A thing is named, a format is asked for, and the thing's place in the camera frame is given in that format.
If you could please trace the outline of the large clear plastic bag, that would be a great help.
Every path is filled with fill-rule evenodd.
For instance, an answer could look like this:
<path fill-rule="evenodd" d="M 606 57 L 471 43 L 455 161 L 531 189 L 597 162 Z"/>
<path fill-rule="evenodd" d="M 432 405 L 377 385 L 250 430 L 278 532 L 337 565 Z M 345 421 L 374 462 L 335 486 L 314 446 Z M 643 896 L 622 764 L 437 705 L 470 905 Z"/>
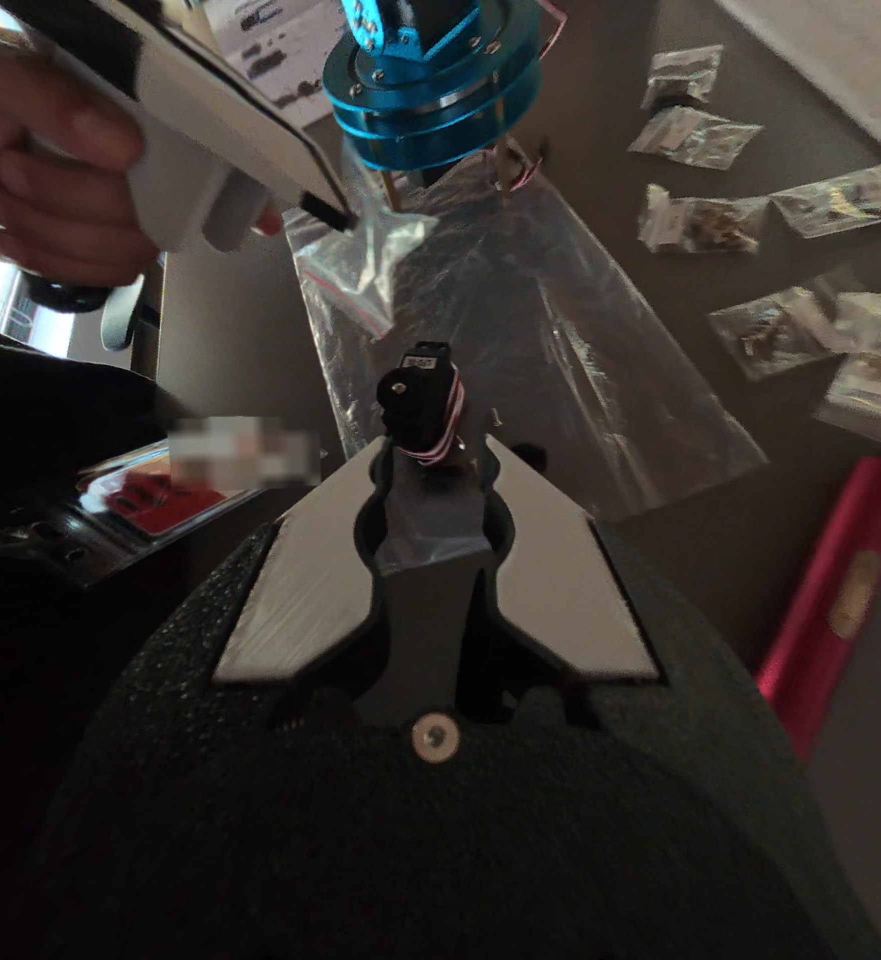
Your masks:
<path fill-rule="evenodd" d="M 387 205 L 344 147 L 358 215 Z M 306 308 L 338 439 L 351 458 L 384 431 L 375 390 L 420 341 L 447 342 L 466 404 L 457 436 L 546 450 L 548 477 L 595 518 L 620 522 L 766 466 L 650 304 L 558 190 L 534 173 L 503 201 L 492 154 L 423 187 L 399 213 L 439 219 L 394 275 L 395 325 L 375 341 L 338 308 Z M 300 282 L 293 265 L 300 290 Z"/>

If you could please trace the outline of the scattered small parts bags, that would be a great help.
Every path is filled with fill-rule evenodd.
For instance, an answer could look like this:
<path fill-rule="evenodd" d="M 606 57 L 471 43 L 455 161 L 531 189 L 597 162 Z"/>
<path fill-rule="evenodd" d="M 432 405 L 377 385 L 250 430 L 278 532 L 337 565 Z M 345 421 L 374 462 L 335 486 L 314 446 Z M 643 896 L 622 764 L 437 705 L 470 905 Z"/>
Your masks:
<path fill-rule="evenodd" d="M 629 152 L 703 170 L 731 168 L 762 126 L 706 111 L 723 51 L 711 44 L 652 56 L 641 102 L 650 117 Z M 770 208 L 802 239 L 881 225 L 881 164 L 747 198 L 679 198 L 650 183 L 638 239 L 655 255 L 756 255 Z M 753 382 L 839 357 L 817 417 L 881 443 L 881 293 L 832 270 L 714 311 L 707 321 Z"/>

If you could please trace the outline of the person's left hand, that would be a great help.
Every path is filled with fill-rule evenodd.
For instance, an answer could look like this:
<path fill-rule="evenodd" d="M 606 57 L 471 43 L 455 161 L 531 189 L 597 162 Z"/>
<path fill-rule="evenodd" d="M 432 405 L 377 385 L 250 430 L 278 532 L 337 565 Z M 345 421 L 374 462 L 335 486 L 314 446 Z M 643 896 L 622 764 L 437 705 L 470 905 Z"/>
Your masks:
<path fill-rule="evenodd" d="M 132 284 L 159 255 L 127 178 L 143 149 L 115 103 L 0 45 L 0 258 L 68 286 Z"/>

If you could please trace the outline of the blue toy robot arm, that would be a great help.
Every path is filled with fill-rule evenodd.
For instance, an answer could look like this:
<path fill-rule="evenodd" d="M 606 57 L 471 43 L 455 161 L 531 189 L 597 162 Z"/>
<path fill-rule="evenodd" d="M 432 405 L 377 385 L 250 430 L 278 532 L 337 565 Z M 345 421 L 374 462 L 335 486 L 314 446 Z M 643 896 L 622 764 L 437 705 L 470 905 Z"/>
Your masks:
<path fill-rule="evenodd" d="M 399 213 L 397 174 L 431 184 L 492 152 L 503 202 L 537 166 L 508 144 L 536 102 L 567 13 L 542 1 L 343 1 L 322 86 L 345 140 Z"/>

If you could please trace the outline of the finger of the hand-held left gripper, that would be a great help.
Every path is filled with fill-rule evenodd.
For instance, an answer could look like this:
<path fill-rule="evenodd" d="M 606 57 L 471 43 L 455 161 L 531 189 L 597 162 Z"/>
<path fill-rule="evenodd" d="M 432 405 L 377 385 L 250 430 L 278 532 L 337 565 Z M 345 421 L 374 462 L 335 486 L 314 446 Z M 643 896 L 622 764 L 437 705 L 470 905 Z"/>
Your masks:
<path fill-rule="evenodd" d="M 190 39 L 142 39 L 135 88 L 146 115 L 337 231 L 355 226 L 335 166 L 231 66 Z"/>

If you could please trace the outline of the small clear zip bag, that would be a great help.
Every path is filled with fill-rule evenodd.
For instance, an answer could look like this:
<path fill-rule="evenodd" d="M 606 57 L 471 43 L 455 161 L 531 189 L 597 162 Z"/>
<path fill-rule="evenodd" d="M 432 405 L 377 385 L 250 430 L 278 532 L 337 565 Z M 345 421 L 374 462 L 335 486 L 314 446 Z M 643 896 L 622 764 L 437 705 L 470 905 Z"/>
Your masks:
<path fill-rule="evenodd" d="M 374 341 L 396 324 L 399 264 L 440 224 L 437 217 L 395 212 L 378 200 L 345 231 L 301 209 L 282 218 L 304 300 L 338 308 Z"/>

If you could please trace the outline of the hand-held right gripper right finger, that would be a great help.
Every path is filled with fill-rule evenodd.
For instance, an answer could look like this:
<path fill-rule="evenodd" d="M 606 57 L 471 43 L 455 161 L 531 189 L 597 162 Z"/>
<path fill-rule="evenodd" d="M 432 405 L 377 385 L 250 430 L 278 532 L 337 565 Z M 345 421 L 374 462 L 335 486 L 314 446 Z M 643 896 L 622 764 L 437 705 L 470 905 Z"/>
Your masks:
<path fill-rule="evenodd" d="M 660 666 L 592 517 L 493 434 L 483 438 L 493 612 L 578 680 L 657 683 Z"/>

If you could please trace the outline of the grey desk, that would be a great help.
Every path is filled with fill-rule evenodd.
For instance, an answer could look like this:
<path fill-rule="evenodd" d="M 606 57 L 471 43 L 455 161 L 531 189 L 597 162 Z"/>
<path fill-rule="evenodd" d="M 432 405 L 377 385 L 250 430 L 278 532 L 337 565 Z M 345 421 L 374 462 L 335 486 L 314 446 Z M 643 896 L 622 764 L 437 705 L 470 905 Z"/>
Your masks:
<path fill-rule="evenodd" d="M 544 61 L 535 108 L 516 130 L 549 141 L 548 179 L 644 295 L 770 464 L 619 526 L 753 666 L 774 635 L 807 555 L 863 438 L 812 412 L 834 366 L 820 362 L 750 383 L 706 323 L 723 306 L 848 265 L 881 291 L 881 226 L 797 238 L 777 215 L 759 256 L 653 256 L 637 239 L 646 184 L 682 196 L 775 192 L 881 161 L 881 150 L 830 101 L 713 2 L 560 2 L 569 22 Z M 764 125 L 727 174 L 627 153 L 651 55 L 722 42 L 711 111 Z M 275 415 L 335 437 L 290 250 L 252 239 L 219 256 L 205 246 L 168 260 L 156 380 L 191 416 Z M 809 776 L 842 860 L 881 930 L 881 590 L 857 639 L 811 757 Z"/>

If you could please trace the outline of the robot assembly manual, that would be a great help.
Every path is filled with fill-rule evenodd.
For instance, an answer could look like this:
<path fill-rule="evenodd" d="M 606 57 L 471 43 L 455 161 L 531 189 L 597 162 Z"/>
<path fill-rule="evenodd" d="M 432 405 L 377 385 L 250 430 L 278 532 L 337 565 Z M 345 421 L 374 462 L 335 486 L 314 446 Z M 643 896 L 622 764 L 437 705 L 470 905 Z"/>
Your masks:
<path fill-rule="evenodd" d="M 203 10 L 219 54 L 291 125 L 332 113 L 323 73 L 346 29 L 339 1 L 211 1 Z"/>

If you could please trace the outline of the clear packaged tool box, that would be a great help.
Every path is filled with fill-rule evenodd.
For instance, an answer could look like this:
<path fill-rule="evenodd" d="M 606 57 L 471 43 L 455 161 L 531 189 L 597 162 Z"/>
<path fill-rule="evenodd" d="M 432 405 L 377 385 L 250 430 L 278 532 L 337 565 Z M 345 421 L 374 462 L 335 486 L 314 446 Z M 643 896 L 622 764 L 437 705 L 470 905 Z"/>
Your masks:
<path fill-rule="evenodd" d="M 313 488 L 326 454 L 303 433 L 173 437 L 81 474 L 79 506 L 155 546 L 268 490 Z"/>

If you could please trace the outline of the white foam sheet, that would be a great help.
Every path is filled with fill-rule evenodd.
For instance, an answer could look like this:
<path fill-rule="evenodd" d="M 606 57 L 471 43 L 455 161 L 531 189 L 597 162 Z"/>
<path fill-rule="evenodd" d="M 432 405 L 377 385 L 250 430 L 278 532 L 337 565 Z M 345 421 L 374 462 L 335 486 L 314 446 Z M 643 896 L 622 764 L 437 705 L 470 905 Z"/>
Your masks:
<path fill-rule="evenodd" d="M 719 1 L 881 145 L 881 1 Z"/>

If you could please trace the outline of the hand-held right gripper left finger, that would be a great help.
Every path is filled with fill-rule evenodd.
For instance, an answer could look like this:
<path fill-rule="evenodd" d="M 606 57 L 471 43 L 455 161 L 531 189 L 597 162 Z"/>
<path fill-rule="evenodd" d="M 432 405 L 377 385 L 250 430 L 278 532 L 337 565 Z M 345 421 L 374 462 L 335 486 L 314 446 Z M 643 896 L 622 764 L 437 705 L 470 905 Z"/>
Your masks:
<path fill-rule="evenodd" d="M 376 438 L 287 510 L 225 642 L 212 682 L 290 682 L 342 647 L 375 614 L 373 550 L 362 520 L 390 452 Z"/>

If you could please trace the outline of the red metal tube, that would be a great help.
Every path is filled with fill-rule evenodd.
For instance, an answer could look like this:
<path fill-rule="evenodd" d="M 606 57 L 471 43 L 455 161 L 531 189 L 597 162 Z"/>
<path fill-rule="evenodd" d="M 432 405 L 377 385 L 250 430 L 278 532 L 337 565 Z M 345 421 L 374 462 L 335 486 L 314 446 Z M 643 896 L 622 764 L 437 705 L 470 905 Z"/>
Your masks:
<path fill-rule="evenodd" d="M 881 587 L 881 455 L 855 463 L 821 529 L 757 688 L 808 762 Z"/>

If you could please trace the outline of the black servo motor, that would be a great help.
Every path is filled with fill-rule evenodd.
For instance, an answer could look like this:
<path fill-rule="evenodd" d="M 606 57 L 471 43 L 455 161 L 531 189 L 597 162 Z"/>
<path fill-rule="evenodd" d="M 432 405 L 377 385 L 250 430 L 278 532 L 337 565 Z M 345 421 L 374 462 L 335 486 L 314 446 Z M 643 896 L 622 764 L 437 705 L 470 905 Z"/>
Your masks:
<path fill-rule="evenodd" d="M 417 342 L 381 377 L 376 403 L 386 437 L 400 453 L 428 469 L 445 462 L 467 404 L 450 343 Z"/>

